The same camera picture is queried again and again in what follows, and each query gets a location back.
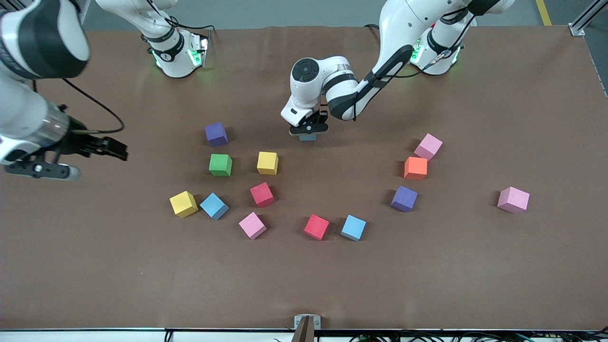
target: block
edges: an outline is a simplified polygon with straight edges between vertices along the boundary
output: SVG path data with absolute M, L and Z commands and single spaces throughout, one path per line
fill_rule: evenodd
M 437 151 L 439 151 L 442 144 L 443 141 L 427 134 L 414 151 L 414 154 L 421 158 L 431 160 L 437 154 Z
M 352 215 L 349 215 L 346 218 L 344 227 L 342 227 L 341 234 L 351 240 L 359 241 L 361 239 L 361 235 L 363 235 L 363 229 L 365 229 L 365 224 L 365 221 L 356 218 Z
M 278 170 L 278 154 L 276 152 L 260 152 L 258 156 L 258 172 L 262 175 L 276 175 Z
M 258 208 L 263 208 L 274 203 L 274 196 L 272 195 L 268 183 L 263 182 L 258 186 L 252 187 L 250 191 Z
M 222 126 L 221 122 L 205 127 L 205 134 L 207 135 L 207 141 L 213 147 L 222 146 L 228 144 L 228 137 L 226 130 Z
M 529 199 L 529 193 L 521 191 L 514 187 L 509 187 L 500 192 L 500 198 L 498 199 L 498 208 L 501 208 L 513 214 L 519 214 L 520 212 L 524 212 L 528 209 Z
M 300 136 L 300 141 L 317 141 L 316 134 L 304 134 Z
M 323 236 L 325 235 L 325 231 L 327 231 L 327 227 L 329 225 L 329 221 L 324 220 L 317 215 L 312 215 L 304 228 L 304 232 L 321 241 L 323 240 Z
M 201 208 L 214 220 L 219 220 L 228 211 L 228 206 L 213 192 L 201 203 Z
M 249 238 L 252 240 L 260 236 L 260 234 L 262 234 L 266 230 L 264 223 L 262 223 L 258 215 L 255 215 L 254 212 L 249 214 L 246 218 L 243 219 L 243 221 L 240 221 L 238 224 L 241 226 L 243 231 L 245 231 L 245 234 L 247 234 L 247 236 L 249 236 Z
M 179 195 L 171 197 L 169 201 L 171 202 L 175 215 L 181 218 L 192 215 L 198 211 L 194 196 L 190 192 L 184 191 Z
M 423 180 L 427 173 L 427 163 L 426 158 L 409 157 L 406 160 L 406 171 L 403 177 L 410 180 Z
M 399 189 L 397 189 L 397 193 L 395 193 L 390 206 L 403 212 L 410 212 L 414 208 L 416 197 L 418 197 L 417 192 L 400 186 Z
M 209 172 L 214 176 L 230 176 L 232 173 L 232 158 L 229 155 L 211 155 Z

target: brown table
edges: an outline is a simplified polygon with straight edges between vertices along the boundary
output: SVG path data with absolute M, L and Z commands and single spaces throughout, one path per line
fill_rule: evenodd
M 374 31 L 219 31 L 213 68 L 179 80 L 137 32 L 89 37 L 74 82 L 123 116 L 130 160 L 65 158 L 73 183 L 0 176 L 0 327 L 282 327 L 303 312 L 326 328 L 606 325 L 608 101 L 566 27 L 475 27 L 450 73 L 394 80 L 314 143 L 279 116 L 292 64 L 344 55 L 362 77 Z M 115 124 L 62 82 L 40 88 L 90 128 Z M 230 144 L 211 148 L 217 121 Z M 444 146 L 426 180 L 405 180 L 428 132 Z M 255 171 L 261 150 L 277 176 Z M 206 171 L 214 152 L 230 178 Z M 278 201 L 255 209 L 263 181 Z M 411 213 L 389 207 L 400 185 L 420 193 Z M 526 213 L 496 208 L 509 186 L 531 193 Z M 184 190 L 230 211 L 179 218 L 168 199 Z M 238 226 L 252 211 L 269 227 L 255 241 Z M 331 222 L 322 242 L 303 233 L 311 214 Z M 368 222 L 360 242 L 339 235 L 349 214 Z

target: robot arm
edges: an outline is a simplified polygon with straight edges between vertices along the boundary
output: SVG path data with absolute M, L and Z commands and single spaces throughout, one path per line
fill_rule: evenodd
M 86 127 L 46 100 L 26 80 L 75 77 L 86 67 L 89 45 L 73 0 L 35 0 L 26 9 L 0 13 L 0 164 L 9 173 L 71 180 L 77 168 L 61 155 L 113 155 L 126 146 L 83 134 Z M 46 152 L 55 152 L 52 162 Z
M 304 58 L 296 62 L 291 71 L 291 97 L 281 111 L 281 116 L 291 125 L 289 133 L 301 135 L 327 131 L 326 115 L 319 110 L 322 94 L 332 116 L 341 120 L 356 119 L 412 58 L 414 45 L 423 32 L 445 13 L 467 5 L 476 5 L 475 11 L 486 13 L 493 6 L 504 7 L 505 2 L 513 1 L 387 0 L 380 14 L 380 56 L 362 81 L 356 78 L 345 57 Z M 451 51 L 435 54 L 425 68 L 451 54 Z
M 175 6 L 178 0 L 96 1 L 103 10 L 127 20 L 142 32 L 142 38 L 152 47 L 156 64 L 169 77 L 188 76 L 203 65 L 207 37 L 170 24 L 173 20 L 163 12 Z

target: metal post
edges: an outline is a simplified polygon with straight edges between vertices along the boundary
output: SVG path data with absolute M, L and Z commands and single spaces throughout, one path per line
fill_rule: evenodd
M 583 29 L 591 23 L 591 20 L 596 16 L 599 11 L 608 5 L 608 0 L 594 0 L 572 23 L 570 26 L 570 33 L 573 36 L 584 36 L 585 31 Z

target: yellow tape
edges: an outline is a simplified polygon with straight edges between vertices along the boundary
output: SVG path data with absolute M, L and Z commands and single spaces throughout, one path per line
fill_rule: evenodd
M 551 26 L 551 19 L 549 18 L 545 1 L 536 0 L 536 6 L 538 7 L 538 12 L 541 14 L 542 24 L 545 26 Z

